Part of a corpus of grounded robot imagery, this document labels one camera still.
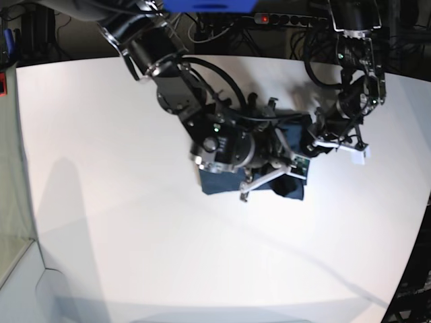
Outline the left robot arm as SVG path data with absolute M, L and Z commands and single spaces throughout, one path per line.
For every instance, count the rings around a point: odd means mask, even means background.
M 304 41 L 304 67 L 310 80 L 321 89 L 337 91 L 329 109 L 317 108 L 316 120 L 302 138 L 307 157 L 332 150 L 350 153 L 352 161 L 363 164 L 370 155 L 360 127 L 366 116 L 386 100 L 385 71 L 379 47 L 375 45 L 382 22 L 376 1 L 329 1 L 330 17 L 318 22 Z M 328 32 L 335 40 L 335 60 L 341 81 L 325 83 L 312 70 L 312 44 Z

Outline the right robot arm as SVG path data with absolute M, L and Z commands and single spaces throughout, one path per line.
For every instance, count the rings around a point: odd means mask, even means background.
M 310 118 L 277 113 L 244 95 L 217 65 L 185 56 L 169 37 L 170 10 L 155 1 L 45 1 L 75 19 L 94 22 L 135 80 L 151 79 L 157 100 L 191 139 L 190 156 L 205 194 L 254 190 L 301 200 L 310 160 L 300 141 Z

